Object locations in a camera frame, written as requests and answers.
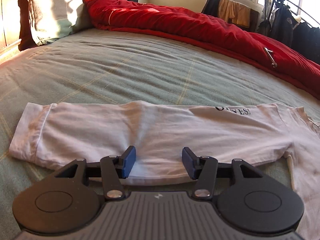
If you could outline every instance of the red blanket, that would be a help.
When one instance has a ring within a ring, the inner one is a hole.
[[[127,0],[84,3],[98,29],[150,34],[215,51],[271,73],[320,99],[320,66],[276,40],[181,7]],[[277,68],[271,66],[264,47],[273,50]]]

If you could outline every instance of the pillow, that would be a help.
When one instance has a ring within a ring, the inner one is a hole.
[[[82,0],[28,0],[28,11],[38,46],[92,27]]]

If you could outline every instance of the silver screw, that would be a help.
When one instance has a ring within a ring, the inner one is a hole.
[[[123,195],[122,191],[116,190],[116,189],[109,190],[107,192],[107,197],[109,198],[120,198],[122,197],[122,195]]]
[[[196,197],[209,197],[210,196],[210,192],[207,189],[197,189],[195,191],[195,196]]]

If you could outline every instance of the brown towel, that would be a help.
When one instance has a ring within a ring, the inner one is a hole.
[[[233,24],[243,27],[250,27],[250,8],[242,3],[231,0],[220,0],[218,8],[218,18],[228,22],[232,20]]]

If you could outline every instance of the ribbed gray panel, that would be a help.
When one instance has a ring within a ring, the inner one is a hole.
[[[123,201],[107,203],[90,225],[65,236],[34,236],[17,240],[257,240],[265,237],[237,232],[224,223],[208,202],[186,192],[132,192]],[[272,240],[301,240],[295,233]]]

